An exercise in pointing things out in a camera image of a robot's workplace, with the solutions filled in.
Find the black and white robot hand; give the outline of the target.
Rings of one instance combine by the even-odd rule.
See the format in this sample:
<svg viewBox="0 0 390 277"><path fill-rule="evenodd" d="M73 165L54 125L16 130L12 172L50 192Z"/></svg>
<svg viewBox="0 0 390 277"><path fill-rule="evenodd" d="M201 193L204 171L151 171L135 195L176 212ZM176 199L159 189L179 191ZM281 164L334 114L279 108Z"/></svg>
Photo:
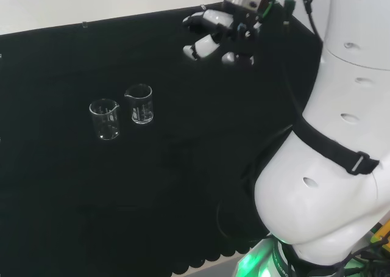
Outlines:
<svg viewBox="0 0 390 277"><path fill-rule="evenodd" d="M202 38L183 47L183 53L194 61L210 57L221 46L226 52L221 57L226 65L252 66L255 63L254 47L261 29L262 17L250 10L223 1L221 8L195 12L182 21L183 27Z"/></svg>

